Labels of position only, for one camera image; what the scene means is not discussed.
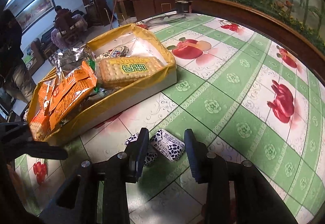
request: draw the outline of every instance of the orange snack packet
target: orange snack packet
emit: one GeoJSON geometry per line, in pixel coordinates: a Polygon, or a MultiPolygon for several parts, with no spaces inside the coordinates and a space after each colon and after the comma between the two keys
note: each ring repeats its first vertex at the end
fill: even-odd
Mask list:
{"type": "Polygon", "coordinates": [[[44,109],[40,109],[31,120],[29,128],[33,135],[33,140],[41,141],[50,132],[50,116],[45,115],[44,109]]]}
{"type": "Polygon", "coordinates": [[[50,102],[51,130],[96,86],[97,77],[85,61],[54,89],[50,102]]]}
{"type": "Polygon", "coordinates": [[[46,110],[50,103],[55,83],[56,78],[46,81],[42,84],[40,90],[38,91],[38,102],[40,103],[41,109],[43,110],[46,110]]]}

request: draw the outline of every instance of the green label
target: green label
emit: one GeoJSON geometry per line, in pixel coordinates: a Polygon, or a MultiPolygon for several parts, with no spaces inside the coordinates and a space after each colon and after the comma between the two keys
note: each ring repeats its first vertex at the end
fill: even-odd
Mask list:
{"type": "Polygon", "coordinates": [[[147,72],[148,69],[145,64],[123,64],[121,65],[121,69],[125,73],[133,73],[133,72],[147,72]]]}

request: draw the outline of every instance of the framed painting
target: framed painting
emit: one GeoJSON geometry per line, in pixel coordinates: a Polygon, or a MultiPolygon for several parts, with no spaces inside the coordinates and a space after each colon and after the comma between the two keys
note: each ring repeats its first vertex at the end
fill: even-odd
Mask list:
{"type": "Polygon", "coordinates": [[[54,0],[33,0],[19,14],[16,20],[24,34],[35,22],[54,9],[54,0]]]}

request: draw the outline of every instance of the cardboard tray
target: cardboard tray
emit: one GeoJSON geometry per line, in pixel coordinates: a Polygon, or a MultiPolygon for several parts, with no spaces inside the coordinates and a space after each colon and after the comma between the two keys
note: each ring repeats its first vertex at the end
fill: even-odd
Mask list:
{"type": "MultiPolygon", "coordinates": [[[[56,131],[52,131],[43,141],[50,145],[60,146],[73,138],[83,134],[95,125],[104,122],[110,117],[130,108],[131,106],[147,99],[148,97],[164,90],[177,82],[176,61],[174,56],[162,46],[155,35],[145,29],[129,24],[108,31],[86,43],[96,56],[108,51],[110,47],[122,45],[123,42],[137,38],[138,43],[147,43],[151,48],[150,54],[160,59],[164,68],[157,73],[142,78],[115,93],[96,102],[91,107],[80,112],[74,119],[67,122],[56,131]]],[[[38,103],[38,91],[42,83],[54,78],[56,69],[52,69],[37,85],[30,102],[27,120],[30,122],[40,106],[38,103]]]]}

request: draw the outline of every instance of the white wall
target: white wall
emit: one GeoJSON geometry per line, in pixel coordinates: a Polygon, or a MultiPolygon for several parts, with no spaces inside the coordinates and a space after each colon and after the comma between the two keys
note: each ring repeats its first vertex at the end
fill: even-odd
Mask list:
{"type": "MultiPolygon", "coordinates": [[[[8,9],[16,16],[23,8],[26,7],[33,0],[14,0],[8,9]]],[[[71,11],[79,9],[82,12],[86,12],[82,0],[54,0],[55,5],[62,6],[62,8],[71,9],[71,11]]],[[[54,9],[47,13],[44,17],[34,23],[22,36],[21,50],[24,50],[35,38],[40,37],[44,32],[53,27],[53,21],[55,18],[54,9]]]]}

